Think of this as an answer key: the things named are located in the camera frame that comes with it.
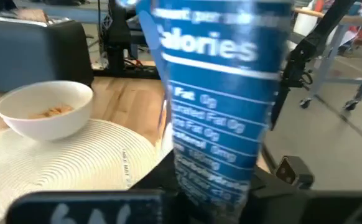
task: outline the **white container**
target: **white container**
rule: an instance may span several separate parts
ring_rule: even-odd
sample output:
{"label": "white container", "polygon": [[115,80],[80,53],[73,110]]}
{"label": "white container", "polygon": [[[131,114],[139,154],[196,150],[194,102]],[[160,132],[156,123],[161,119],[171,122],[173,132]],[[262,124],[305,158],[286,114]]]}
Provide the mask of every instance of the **white container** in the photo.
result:
{"label": "white container", "polygon": [[[22,86],[0,98],[0,117],[18,134],[38,141],[65,138],[84,127],[92,110],[93,90],[81,83],[52,81]],[[67,104],[71,112],[49,118],[34,114]]]}
{"label": "white container", "polygon": [[[318,17],[310,16],[306,14],[299,13],[297,15],[293,32],[298,33],[306,37],[317,25]],[[289,50],[292,51],[296,48],[297,44],[287,41]]]}

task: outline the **woven placemat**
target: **woven placemat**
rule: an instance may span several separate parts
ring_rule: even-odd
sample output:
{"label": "woven placemat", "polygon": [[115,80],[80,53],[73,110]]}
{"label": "woven placemat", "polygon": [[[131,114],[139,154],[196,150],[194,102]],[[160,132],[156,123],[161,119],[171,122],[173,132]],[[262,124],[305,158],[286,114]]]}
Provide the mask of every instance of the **woven placemat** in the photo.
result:
{"label": "woven placemat", "polygon": [[0,220],[20,196],[41,190],[126,190],[162,155],[139,134],[92,119],[78,133],[36,142],[0,131]]}

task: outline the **nutrition label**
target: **nutrition label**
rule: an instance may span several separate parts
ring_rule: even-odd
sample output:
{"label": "nutrition label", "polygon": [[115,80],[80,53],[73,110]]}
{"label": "nutrition label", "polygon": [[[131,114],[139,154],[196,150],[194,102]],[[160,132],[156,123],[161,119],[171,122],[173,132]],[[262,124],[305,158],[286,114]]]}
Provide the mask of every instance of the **nutrition label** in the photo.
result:
{"label": "nutrition label", "polygon": [[247,197],[277,95],[290,3],[159,2],[152,14],[167,61],[179,184],[196,204],[229,210]]}
{"label": "nutrition label", "polygon": [[180,184],[191,195],[218,206],[242,202],[266,124],[248,119],[242,111],[230,113],[229,106],[268,107],[271,102],[251,102],[175,80],[169,83]]}

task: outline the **wooden table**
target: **wooden table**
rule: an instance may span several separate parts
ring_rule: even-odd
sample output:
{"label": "wooden table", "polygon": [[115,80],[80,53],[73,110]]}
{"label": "wooden table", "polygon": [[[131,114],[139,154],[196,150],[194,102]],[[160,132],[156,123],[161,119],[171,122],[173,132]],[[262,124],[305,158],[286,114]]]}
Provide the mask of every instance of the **wooden table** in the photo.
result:
{"label": "wooden table", "polygon": [[[160,80],[95,77],[92,118],[120,124],[155,144],[164,91]],[[0,118],[0,129],[7,128]]]}

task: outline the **cereal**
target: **cereal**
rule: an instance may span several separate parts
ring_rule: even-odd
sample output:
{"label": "cereal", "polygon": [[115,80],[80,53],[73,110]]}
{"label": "cereal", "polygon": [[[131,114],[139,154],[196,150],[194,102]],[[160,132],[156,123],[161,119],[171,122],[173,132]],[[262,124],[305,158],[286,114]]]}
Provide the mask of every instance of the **cereal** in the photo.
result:
{"label": "cereal", "polygon": [[64,113],[70,112],[72,110],[73,110],[73,108],[69,105],[60,105],[60,106],[56,106],[54,108],[50,108],[47,111],[44,111],[43,113],[33,114],[29,118],[30,119],[49,118],[51,116],[64,114]]}

